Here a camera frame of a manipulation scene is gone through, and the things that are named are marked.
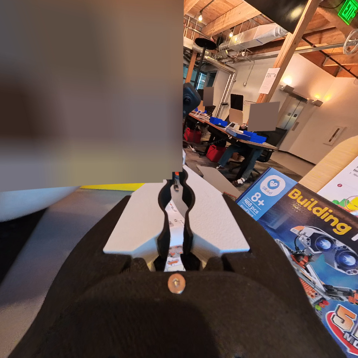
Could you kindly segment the white printed sheet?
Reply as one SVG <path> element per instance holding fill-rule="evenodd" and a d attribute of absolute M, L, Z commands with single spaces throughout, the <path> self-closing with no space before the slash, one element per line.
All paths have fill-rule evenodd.
<path fill-rule="evenodd" d="M 322 189 L 320 189 L 318 194 L 357 217 L 358 158 L 355 158 Z"/>

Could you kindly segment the person's left forearm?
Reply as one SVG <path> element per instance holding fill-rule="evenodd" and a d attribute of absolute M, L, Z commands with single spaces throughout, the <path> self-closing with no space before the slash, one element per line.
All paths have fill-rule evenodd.
<path fill-rule="evenodd" d="M 43 210 L 69 194 L 78 186 L 30 190 L 2 191 L 0 193 L 0 221 L 9 221 Z"/>

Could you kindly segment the tan cardboard box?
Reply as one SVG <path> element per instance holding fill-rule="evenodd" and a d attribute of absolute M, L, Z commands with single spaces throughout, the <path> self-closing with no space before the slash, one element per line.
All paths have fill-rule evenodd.
<path fill-rule="evenodd" d="M 299 184 L 317 193 L 357 156 L 358 136 L 354 136 L 335 146 L 299 181 Z"/>

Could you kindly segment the grey desk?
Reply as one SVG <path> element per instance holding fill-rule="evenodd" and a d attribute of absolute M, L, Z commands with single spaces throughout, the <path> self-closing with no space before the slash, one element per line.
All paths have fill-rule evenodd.
<path fill-rule="evenodd" d="M 131 191 L 78 189 L 50 206 L 1 283 L 0 357 L 32 324 L 60 267 L 80 239 Z"/>

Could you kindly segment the white paper notice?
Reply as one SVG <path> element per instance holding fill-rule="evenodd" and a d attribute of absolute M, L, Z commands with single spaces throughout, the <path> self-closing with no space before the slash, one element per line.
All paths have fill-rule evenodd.
<path fill-rule="evenodd" d="M 259 89 L 260 94 L 269 94 L 280 68 L 269 68 Z"/>

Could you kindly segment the wooden post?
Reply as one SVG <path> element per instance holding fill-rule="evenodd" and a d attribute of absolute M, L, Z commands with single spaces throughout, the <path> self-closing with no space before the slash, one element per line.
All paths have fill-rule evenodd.
<path fill-rule="evenodd" d="M 309 0 L 306 4 L 306 7 L 302 13 L 302 16 L 295 28 L 293 33 L 289 33 L 286 36 L 286 39 L 280 49 L 280 52 L 274 63 L 274 68 L 279 68 L 279 71 L 275 77 L 275 80 L 271 86 L 271 89 L 268 94 L 260 94 L 257 100 L 257 103 L 267 103 L 270 102 L 279 82 L 300 42 L 304 31 L 307 28 L 307 25 L 311 21 L 313 15 L 316 12 L 321 0 Z"/>

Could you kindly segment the yellow plastic tray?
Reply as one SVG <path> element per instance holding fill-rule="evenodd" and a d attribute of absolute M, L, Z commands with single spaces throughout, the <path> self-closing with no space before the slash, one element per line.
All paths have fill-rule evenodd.
<path fill-rule="evenodd" d="M 122 183 L 81 186 L 80 189 L 136 191 L 145 183 Z"/>

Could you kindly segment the green exit sign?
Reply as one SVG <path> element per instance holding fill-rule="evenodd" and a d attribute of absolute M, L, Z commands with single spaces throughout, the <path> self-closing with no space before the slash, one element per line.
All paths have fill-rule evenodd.
<path fill-rule="evenodd" d="M 347 25 L 350 25 L 358 12 L 356 0 L 345 0 L 338 11 L 338 17 Z"/>

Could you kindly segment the grey elevator door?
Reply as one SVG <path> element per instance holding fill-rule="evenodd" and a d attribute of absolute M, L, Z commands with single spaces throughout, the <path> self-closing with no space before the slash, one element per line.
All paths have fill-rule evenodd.
<path fill-rule="evenodd" d="M 279 110 L 279 118 L 276 127 L 289 131 L 307 104 L 307 101 L 308 100 L 302 96 L 289 93 Z"/>

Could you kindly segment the black floor lamp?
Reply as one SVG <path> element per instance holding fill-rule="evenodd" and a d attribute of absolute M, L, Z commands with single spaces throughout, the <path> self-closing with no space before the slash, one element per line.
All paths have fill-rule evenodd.
<path fill-rule="evenodd" d="M 195 44 L 197 46 L 201 47 L 202 50 L 203 50 L 202 54 L 201 54 L 200 61 L 199 61 L 195 82 L 194 82 L 194 87 L 195 87 L 195 89 L 197 89 L 197 83 L 198 83 L 198 79 L 199 79 L 199 74 L 200 74 L 202 62 L 203 62 L 203 59 L 204 59 L 204 56 L 205 56 L 205 51 L 206 51 L 206 49 L 209 49 L 211 51 L 215 50 L 217 48 L 217 44 L 215 42 L 213 42 L 211 39 L 200 38 L 200 37 L 195 39 Z"/>

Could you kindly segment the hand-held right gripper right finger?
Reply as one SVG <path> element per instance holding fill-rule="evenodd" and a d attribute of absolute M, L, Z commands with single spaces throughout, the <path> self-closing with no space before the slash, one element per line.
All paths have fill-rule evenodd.
<path fill-rule="evenodd" d="M 246 241 L 229 204 L 233 200 L 217 190 L 192 169 L 183 165 L 180 173 L 182 200 L 188 209 L 183 229 L 183 256 L 207 262 L 227 253 L 248 252 Z"/>

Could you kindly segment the long wooden table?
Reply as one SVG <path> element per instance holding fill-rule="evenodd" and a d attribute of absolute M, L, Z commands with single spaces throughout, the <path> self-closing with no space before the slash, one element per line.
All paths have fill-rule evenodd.
<path fill-rule="evenodd" d="M 230 144 L 235 144 L 236 142 L 242 142 L 242 143 L 247 144 L 247 145 L 249 145 L 251 147 L 261 147 L 261 148 L 264 148 L 266 150 L 273 150 L 273 151 L 278 150 L 277 147 L 275 147 L 273 145 L 270 145 L 270 144 L 268 144 L 266 142 L 264 142 L 264 143 L 256 143 L 256 142 L 247 141 L 247 140 L 244 140 L 244 139 L 241 139 L 241 138 L 231 136 L 228 132 L 225 131 L 224 128 L 221 128 L 221 127 L 218 127 L 218 126 L 212 124 L 211 122 L 205 120 L 203 118 L 203 116 L 199 116 L 199 115 L 196 115 L 194 113 L 189 113 L 186 118 L 188 119 L 188 117 L 190 117 L 191 120 L 193 120 L 193 121 L 197 121 L 197 122 L 203 123 L 205 125 L 208 125 L 209 126 L 208 131 L 212 135 L 218 136 L 220 138 L 224 138 Z"/>

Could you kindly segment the black office chair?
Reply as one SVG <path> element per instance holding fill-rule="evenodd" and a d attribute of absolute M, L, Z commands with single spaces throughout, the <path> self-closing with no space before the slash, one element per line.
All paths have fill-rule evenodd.
<path fill-rule="evenodd" d="M 267 144 L 277 147 L 283 141 L 284 136 L 287 133 L 287 129 L 277 128 L 275 131 L 257 131 L 256 134 L 259 136 L 266 137 Z M 262 154 L 257 158 L 258 162 L 266 163 L 270 160 L 271 155 L 274 151 L 265 149 L 262 151 Z"/>

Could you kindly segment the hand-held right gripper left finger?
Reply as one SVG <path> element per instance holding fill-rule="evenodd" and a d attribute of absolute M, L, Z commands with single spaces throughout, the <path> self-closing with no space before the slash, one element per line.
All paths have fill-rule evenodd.
<path fill-rule="evenodd" d="M 169 180 L 146 183 L 132 193 L 103 248 L 105 254 L 156 260 L 156 269 L 164 269 L 171 236 L 166 212 L 172 198 L 170 186 Z"/>

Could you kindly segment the grey side table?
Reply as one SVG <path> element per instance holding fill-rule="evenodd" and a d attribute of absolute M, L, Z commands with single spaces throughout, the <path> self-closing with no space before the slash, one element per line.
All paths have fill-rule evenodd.
<path fill-rule="evenodd" d="M 222 194 L 231 196 L 234 200 L 240 197 L 239 190 L 232 185 L 226 177 L 221 174 L 217 169 L 212 167 L 202 167 L 196 165 L 197 169 L 203 174 L 203 178 Z"/>

